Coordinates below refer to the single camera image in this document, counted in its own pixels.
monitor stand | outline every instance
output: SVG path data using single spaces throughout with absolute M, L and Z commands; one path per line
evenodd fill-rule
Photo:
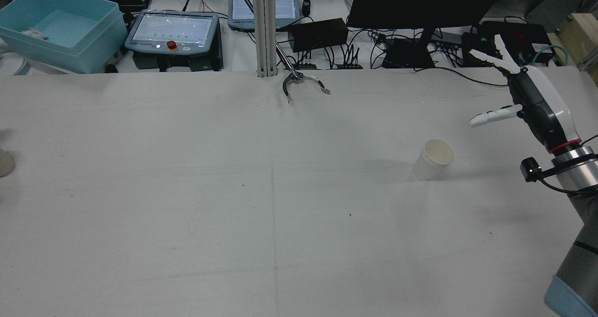
M 434 62 L 427 45 L 432 41 L 434 28 L 425 28 L 417 40 L 393 38 L 387 41 L 383 68 L 432 68 Z

metal rod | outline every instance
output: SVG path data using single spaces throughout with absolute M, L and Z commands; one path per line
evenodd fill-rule
M 250 0 L 244 0 L 244 1 L 245 1 L 245 4 L 247 4 L 249 9 L 251 10 L 251 12 L 254 13 L 254 5 L 251 3 L 251 1 Z M 282 62 L 282 64 L 284 64 L 285 68 L 291 72 L 291 77 L 293 79 L 299 80 L 300 79 L 299 73 L 297 73 L 297 70 L 295 70 L 295 68 L 291 64 L 291 61 L 286 57 L 286 53 L 282 50 L 282 47 L 280 47 L 278 42 L 275 42 L 275 45 L 276 45 L 276 54 L 280 58 L 280 61 Z

green cable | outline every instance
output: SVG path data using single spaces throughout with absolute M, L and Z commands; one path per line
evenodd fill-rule
M 530 65 L 533 66 L 536 63 L 536 59 L 538 59 L 538 56 L 540 55 L 540 53 L 542 53 L 542 51 L 544 51 L 545 49 L 550 49 L 552 47 L 556 47 L 557 49 L 560 49 L 562 52 L 564 52 L 564 65 L 563 66 L 567 66 L 567 64 L 569 63 L 569 52 L 567 52 L 566 49 L 560 47 L 559 45 L 548 45 L 548 46 L 542 47 L 542 49 L 540 51 L 538 51 L 538 53 L 536 53 L 536 55 L 532 59 L 532 62 L 530 63 Z

paper cup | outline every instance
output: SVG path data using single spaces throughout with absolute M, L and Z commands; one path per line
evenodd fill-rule
M 442 140 L 429 140 L 421 149 L 413 175 L 421 181 L 429 181 L 455 159 L 453 147 Z
M 6 151 L 0 149 L 0 177 L 10 174 L 14 169 L 13 158 Z

light blue container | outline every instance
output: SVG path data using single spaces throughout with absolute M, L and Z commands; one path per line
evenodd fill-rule
M 24 33 L 34 28 L 46 39 Z M 127 38 L 109 0 L 14 0 L 0 10 L 0 38 L 23 57 L 76 73 L 96 73 Z

